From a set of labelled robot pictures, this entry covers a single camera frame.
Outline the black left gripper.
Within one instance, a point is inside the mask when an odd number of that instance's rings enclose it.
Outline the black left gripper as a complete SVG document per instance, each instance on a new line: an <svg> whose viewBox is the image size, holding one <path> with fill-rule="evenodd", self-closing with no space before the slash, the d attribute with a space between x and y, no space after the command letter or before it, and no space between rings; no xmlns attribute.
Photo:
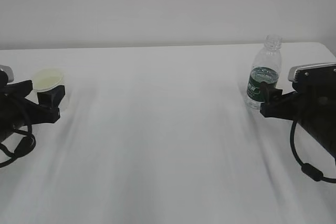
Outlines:
<svg viewBox="0 0 336 224"><path fill-rule="evenodd" d="M1 140L23 126L55 123L60 118L59 106L65 97L65 86L38 92L38 104L25 98L32 89L31 80L1 85Z"/></svg>

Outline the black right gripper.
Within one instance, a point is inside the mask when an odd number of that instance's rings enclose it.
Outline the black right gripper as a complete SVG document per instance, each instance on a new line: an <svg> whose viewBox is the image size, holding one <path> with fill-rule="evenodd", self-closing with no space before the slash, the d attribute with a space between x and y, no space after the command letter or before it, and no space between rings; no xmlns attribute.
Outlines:
<svg viewBox="0 0 336 224"><path fill-rule="evenodd" d="M299 124L335 157L335 85L294 83L292 87L300 98ZM294 118L297 111L293 105L295 91L283 94L282 89L266 82L260 84L260 91L264 98L260 113L265 118Z"/></svg>

